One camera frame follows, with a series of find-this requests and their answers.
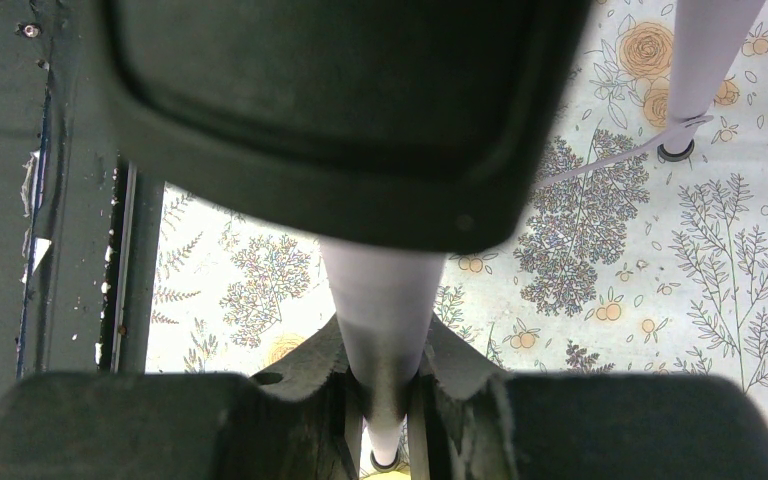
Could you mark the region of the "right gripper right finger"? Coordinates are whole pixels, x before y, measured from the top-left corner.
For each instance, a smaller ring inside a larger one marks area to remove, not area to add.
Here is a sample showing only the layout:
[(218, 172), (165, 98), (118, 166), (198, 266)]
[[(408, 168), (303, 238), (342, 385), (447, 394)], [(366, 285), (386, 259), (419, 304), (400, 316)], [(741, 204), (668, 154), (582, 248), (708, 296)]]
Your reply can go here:
[(433, 320), (408, 413), (415, 479), (768, 479), (727, 379), (515, 373)]

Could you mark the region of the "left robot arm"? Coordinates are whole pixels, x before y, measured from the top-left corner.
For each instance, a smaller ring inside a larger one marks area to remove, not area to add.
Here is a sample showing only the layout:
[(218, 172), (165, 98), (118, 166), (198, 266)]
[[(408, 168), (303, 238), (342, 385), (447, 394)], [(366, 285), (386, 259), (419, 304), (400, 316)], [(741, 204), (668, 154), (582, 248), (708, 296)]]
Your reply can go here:
[(395, 249), (507, 241), (588, 1), (91, 1), (123, 156), (225, 208)]

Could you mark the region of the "pink music stand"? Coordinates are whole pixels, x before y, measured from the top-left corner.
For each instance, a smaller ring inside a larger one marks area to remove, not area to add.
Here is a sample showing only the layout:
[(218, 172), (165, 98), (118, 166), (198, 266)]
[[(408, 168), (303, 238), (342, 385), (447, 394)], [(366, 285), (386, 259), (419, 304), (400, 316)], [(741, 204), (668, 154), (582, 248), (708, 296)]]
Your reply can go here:
[[(679, 1), (673, 51), (675, 85), (667, 128), (640, 147), (554, 174), (536, 189), (614, 165), (653, 148), (679, 161), (692, 151), (692, 137), (763, 4), (760, 1)], [(359, 382), (371, 442), (371, 463), (394, 469), (406, 416), (410, 383), (417, 374), (433, 314), (444, 258), (324, 239), (323, 262), (336, 307), (336, 321), (351, 372)]]

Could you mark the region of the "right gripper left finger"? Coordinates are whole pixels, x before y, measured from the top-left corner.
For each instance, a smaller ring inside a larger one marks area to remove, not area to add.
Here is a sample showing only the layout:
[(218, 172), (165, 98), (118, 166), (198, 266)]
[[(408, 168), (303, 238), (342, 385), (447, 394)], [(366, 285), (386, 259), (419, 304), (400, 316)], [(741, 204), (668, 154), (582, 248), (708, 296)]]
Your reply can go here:
[(354, 479), (339, 328), (235, 373), (49, 372), (0, 399), (0, 479)]

